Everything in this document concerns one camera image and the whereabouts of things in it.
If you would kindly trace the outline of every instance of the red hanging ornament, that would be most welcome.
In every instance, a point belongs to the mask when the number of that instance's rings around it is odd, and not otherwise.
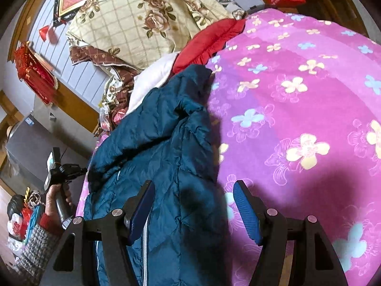
[[[49,30],[49,25],[45,26],[45,27],[42,27],[40,30],[39,30],[39,34],[40,34],[40,37],[41,39],[45,42],[46,41],[46,36],[48,34],[48,30]]]
[[[20,81],[25,81],[46,105],[53,103],[58,80],[37,59],[26,42],[22,42],[15,51],[15,64]]]

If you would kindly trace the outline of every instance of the blue flower pattern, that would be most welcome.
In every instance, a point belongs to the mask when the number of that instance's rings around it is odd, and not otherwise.
[[[349,30],[345,30],[345,31],[342,32],[341,34],[343,34],[343,35],[347,35],[347,36],[354,36],[354,35],[356,34],[356,32],[349,31]]]
[[[373,76],[367,75],[365,76],[367,81],[365,81],[365,86],[368,88],[372,88],[376,95],[381,95],[381,81],[375,80]]]
[[[211,90],[216,90],[216,89],[219,88],[219,86],[220,86],[220,83],[219,83],[219,82],[213,83],[213,84],[212,84],[212,87],[211,87]]]
[[[248,68],[247,70],[253,72],[254,74],[258,74],[259,72],[266,71],[267,66],[264,66],[263,64],[258,64],[255,68]]]
[[[372,54],[373,53],[373,51],[366,45],[359,46],[358,49],[361,50],[361,52],[363,54]]]
[[[342,269],[347,272],[352,267],[352,258],[360,258],[366,251],[367,243],[361,240],[363,224],[355,223],[348,232],[348,239],[337,239],[332,246],[339,257]]]
[[[232,117],[232,122],[241,122],[242,128],[249,128],[253,122],[260,122],[264,120],[263,114],[256,114],[255,109],[248,109],[244,115]]]
[[[310,42],[307,42],[307,43],[299,43],[298,47],[300,47],[300,49],[306,50],[306,49],[309,49],[309,48],[316,47],[316,45],[312,44]]]
[[[305,16],[303,16],[303,15],[297,15],[297,14],[295,14],[295,15],[291,16],[291,19],[292,20],[296,20],[296,21],[301,21],[302,18],[304,18],[304,17]]]
[[[212,62],[212,63],[217,63],[217,62],[219,61],[220,58],[221,58],[220,55],[214,56],[214,57],[211,59],[211,62]]]
[[[232,220],[234,219],[234,211],[230,207],[230,205],[234,203],[233,193],[225,193],[225,200],[226,200],[227,218],[228,220]]]

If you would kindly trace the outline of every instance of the black handle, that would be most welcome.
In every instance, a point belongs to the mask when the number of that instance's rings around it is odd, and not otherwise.
[[[56,193],[56,206],[61,223],[73,216],[71,208],[69,204],[66,202],[66,195],[63,188],[63,184],[61,185],[60,192]]]

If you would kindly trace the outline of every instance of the sticker label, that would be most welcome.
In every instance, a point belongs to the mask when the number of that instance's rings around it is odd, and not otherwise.
[[[25,119],[26,123],[29,125],[29,126],[33,126],[34,125],[34,121],[32,119],[30,119],[29,117]]]

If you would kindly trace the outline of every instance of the brown patterned fabric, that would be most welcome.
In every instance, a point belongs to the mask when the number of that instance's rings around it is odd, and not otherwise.
[[[134,88],[134,76],[139,72],[116,57],[115,52],[105,52],[91,45],[79,46],[72,38],[69,38],[69,43],[73,65],[91,61],[110,75],[101,101],[100,126],[103,130],[111,132],[128,110]]]
[[[69,42],[73,44],[75,41],[69,39]],[[83,47],[72,45],[70,47],[70,58],[73,65],[85,61],[91,61],[96,66],[126,66],[131,68],[120,58],[91,45]]]

